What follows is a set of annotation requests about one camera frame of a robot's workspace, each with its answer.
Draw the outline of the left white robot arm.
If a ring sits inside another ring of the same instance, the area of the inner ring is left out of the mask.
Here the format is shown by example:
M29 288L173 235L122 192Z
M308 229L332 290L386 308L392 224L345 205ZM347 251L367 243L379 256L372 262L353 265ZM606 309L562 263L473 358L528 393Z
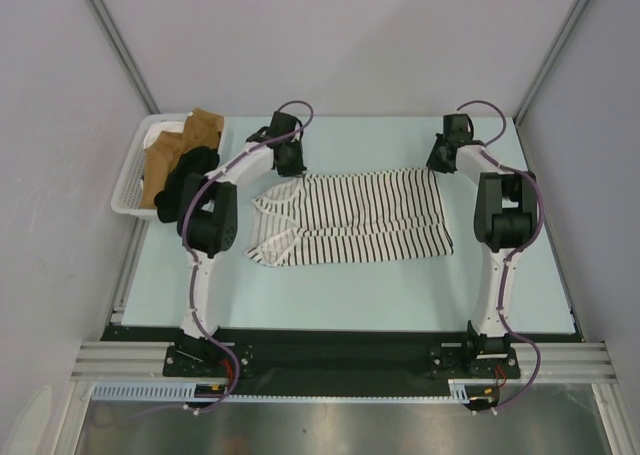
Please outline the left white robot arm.
M187 253L189 288L181 330L207 339L219 322L209 313L209 287L222 254L234 244L238 232L238 192L271 170L281 176L301 175L302 137L314 113L305 121L284 107L274 111L268 125L250 135L229 161L205 174L187 177L182 193L177 230Z

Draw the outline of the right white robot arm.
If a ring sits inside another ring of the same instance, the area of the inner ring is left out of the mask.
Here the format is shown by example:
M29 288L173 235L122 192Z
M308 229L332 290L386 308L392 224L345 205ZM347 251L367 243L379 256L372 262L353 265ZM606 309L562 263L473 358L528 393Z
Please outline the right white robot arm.
M482 272L470 326L487 339L508 332L508 309L523 252L542 229L542 207L535 176L508 167L474 138L466 114L443 117L443 128L427 160L442 174L460 173L476 186L473 233L482 248Z

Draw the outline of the striped white tank top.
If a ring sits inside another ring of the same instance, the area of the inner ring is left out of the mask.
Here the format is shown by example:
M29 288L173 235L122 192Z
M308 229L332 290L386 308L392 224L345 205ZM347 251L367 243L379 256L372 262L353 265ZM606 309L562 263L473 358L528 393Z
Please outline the striped white tank top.
M247 257L268 267L374 263L454 252L437 179L426 168L308 174L252 201Z

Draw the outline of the black tank top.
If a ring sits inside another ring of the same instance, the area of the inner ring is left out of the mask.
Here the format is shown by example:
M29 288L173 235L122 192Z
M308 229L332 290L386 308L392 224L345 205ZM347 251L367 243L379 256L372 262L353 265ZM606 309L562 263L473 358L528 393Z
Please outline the black tank top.
M218 167L220 161L216 148L200 146L184 153L166 179L164 189L154 198L157 217L162 223L176 222L186 179L192 175L204 175Z

